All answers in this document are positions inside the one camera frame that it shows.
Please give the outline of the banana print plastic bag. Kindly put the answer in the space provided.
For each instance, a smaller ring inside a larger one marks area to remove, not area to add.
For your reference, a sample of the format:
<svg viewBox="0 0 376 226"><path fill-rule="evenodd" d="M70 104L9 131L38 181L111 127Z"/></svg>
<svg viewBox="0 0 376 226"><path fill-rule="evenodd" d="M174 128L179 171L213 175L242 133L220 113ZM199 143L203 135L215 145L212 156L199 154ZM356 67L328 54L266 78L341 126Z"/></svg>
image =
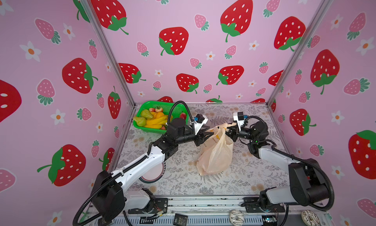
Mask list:
<svg viewBox="0 0 376 226"><path fill-rule="evenodd" d="M200 157L196 162L199 175L215 175L228 169L232 163L234 142L226 135L226 130L235 123L209 129L213 135L200 145Z"/></svg>

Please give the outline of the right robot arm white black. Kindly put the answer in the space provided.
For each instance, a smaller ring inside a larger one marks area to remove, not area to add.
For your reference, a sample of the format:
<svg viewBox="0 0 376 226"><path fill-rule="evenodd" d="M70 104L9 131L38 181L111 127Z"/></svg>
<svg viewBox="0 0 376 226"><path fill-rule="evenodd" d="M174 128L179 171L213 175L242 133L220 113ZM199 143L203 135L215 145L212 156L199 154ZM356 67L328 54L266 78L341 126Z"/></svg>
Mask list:
<svg viewBox="0 0 376 226"><path fill-rule="evenodd" d="M226 129L226 135L232 141L248 140L247 147L254 157L268 161L288 174L288 186L260 192L257 205L262 210L270 210L273 205L280 203L311 206L321 211L333 207L334 187L318 162L277 149L276 142L268 139L265 122L258 121L250 128L233 125Z"/></svg>

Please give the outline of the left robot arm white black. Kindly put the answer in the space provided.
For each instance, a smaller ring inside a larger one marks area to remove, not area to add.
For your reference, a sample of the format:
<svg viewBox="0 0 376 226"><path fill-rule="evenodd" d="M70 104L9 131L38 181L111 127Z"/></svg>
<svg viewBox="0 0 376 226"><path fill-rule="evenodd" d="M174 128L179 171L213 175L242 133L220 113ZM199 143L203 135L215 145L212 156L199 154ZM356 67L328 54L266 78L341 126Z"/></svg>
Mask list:
<svg viewBox="0 0 376 226"><path fill-rule="evenodd" d="M166 132L155 142L150 143L148 151L111 173L98 174L91 193L91 202L99 212L96 217L100 226L112 222L124 210L138 209L150 213L155 207L155 197L146 188L129 191L129 187L151 169L162 165L178 151L183 143L203 144L213 135L206 125L208 118L198 114L190 125L182 118L175 118L167 126Z"/></svg>

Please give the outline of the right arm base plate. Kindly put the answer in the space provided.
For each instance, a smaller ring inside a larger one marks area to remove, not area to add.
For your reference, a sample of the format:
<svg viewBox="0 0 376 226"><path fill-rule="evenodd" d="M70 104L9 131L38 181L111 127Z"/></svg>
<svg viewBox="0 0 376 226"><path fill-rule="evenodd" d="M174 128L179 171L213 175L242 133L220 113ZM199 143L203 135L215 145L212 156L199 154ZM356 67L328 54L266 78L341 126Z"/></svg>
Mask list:
<svg viewBox="0 0 376 226"><path fill-rule="evenodd" d="M271 204L259 197L245 197L240 205L247 213L284 213L285 207L281 204Z"/></svg>

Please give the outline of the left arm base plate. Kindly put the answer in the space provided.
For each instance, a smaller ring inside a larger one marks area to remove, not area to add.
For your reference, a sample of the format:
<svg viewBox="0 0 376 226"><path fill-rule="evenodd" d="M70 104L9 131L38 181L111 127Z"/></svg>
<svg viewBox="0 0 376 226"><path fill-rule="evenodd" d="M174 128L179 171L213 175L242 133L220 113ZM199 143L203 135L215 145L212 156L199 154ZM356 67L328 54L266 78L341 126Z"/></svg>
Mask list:
<svg viewBox="0 0 376 226"><path fill-rule="evenodd" d="M160 211L166 212L168 208L168 198L151 199L144 208L134 208L128 210L128 214L156 214Z"/></svg>

